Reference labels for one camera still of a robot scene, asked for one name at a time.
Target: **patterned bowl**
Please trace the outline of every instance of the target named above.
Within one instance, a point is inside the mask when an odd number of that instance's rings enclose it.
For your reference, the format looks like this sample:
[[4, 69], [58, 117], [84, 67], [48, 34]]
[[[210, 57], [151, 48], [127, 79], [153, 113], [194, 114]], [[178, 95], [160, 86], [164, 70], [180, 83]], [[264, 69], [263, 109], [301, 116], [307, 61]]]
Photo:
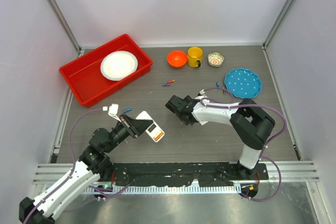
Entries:
[[221, 55], [219, 52], [213, 52], [212, 54], [208, 54], [208, 63], [213, 67], [220, 67], [225, 60], [225, 57]]

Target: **blue polka dot plate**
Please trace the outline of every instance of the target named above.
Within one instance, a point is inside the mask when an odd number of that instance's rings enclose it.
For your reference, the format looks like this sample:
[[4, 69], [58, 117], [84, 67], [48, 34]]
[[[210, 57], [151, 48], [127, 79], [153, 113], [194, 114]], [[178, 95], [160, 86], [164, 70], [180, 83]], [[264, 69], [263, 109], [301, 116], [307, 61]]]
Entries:
[[232, 69], [226, 74], [224, 84], [238, 98], [254, 98], [263, 86], [258, 75], [245, 68]]

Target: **yellow mug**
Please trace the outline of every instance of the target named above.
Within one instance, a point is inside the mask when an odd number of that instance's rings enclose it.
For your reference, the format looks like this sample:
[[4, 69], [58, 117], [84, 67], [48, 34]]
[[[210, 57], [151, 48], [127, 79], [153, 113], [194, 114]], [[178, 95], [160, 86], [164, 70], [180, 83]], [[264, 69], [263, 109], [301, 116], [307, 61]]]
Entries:
[[200, 47], [191, 47], [187, 52], [188, 65], [192, 68], [199, 68], [201, 66], [203, 50]]

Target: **red plastic bin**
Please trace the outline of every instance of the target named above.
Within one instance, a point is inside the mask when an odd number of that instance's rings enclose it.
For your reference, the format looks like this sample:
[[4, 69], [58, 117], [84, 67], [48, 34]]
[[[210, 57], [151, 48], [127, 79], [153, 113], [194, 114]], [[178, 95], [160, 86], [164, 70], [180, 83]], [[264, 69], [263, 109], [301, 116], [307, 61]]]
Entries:
[[[138, 59], [138, 68], [120, 81], [106, 79], [100, 72], [103, 59], [115, 51], [128, 51]], [[59, 69], [79, 104], [91, 107], [151, 70], [153, 61], [127, 34], [98, 47]]]

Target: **white wall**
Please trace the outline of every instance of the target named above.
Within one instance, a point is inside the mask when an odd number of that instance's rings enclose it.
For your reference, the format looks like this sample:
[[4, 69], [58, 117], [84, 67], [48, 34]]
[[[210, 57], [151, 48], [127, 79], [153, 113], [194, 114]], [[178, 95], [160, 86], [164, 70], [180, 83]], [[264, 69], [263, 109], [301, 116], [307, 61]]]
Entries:
[[75, 51], [46, 0], [0, 0], [0, 222], [18, 223], [51, 151]]
[[56, 0], [82, 46], [262, 43], [285, 0]]
[[301, 153], [314, 161], [335, 215], [335, 0], [296, 0], [269, 52]]

